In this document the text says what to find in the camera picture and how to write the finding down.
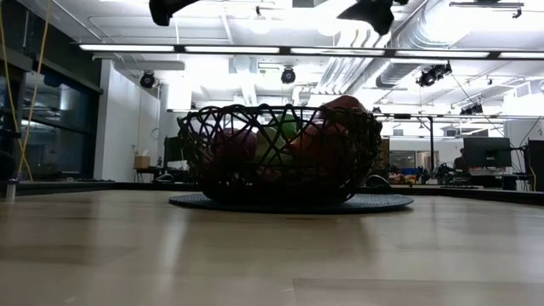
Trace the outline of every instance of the round placemat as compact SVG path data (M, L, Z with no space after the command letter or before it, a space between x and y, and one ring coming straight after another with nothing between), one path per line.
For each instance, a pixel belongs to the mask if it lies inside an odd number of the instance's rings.
M414 200L403 195L355 195L342 204L312 206L311 203L299 205L271 205L267 203L223 203L208 199L202 194L178 195L169 199L169 203L185 207L211 209L244 213L296 213L296 214L346 214L346 213L383 213L404 209Z

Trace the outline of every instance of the desk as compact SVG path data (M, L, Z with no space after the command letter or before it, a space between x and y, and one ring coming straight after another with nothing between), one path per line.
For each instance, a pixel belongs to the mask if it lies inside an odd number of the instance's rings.
M144 183L144 174L153 175L150 177L150 181L156 179L157 176L161 175L162 168L159 167L148 167L148 168L135 168L134 172L134 182L135 183Z

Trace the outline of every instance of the window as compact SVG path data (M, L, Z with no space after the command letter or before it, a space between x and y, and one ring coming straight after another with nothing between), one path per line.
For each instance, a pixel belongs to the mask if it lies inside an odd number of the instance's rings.
M25 150L33 178L92 177L98 114L96 94L52 71L43 75L26 73L23 135L36 84L37 96Z
M92 94L76 90L53 75L41 75L36 72L26 74L25 100L23 116L30 114L34 87L38 81L33 117L40 122L91 132L93 118L89 115L92 107Z
M22 133L26 132L27 120L23 120ZM80 177L89 173L88 155L93 150L89 137L32 122L26 146L28 161L34 179L56 179L60 173Z
M400 169L416 167L416 152L393 150L389 152L389 163Z

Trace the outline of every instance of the fruit basket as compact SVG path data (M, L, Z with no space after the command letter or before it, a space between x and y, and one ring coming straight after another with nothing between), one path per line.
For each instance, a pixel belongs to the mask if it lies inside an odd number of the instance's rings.
M204 195L256 205L348 200L371 171L382 130L362 105L211 106L178 124Z

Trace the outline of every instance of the security camera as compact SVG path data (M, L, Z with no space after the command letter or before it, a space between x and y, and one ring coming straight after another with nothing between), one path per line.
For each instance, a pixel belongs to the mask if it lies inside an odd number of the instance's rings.
M295 75L295 71L292 69L292 67L286 67L281 74L281 82L284 84L291 84L295 82L296 78L297 75Z
M156 78L154 71L144 72L144 76L139 80L139 84L143 88L152 89L156 85Z

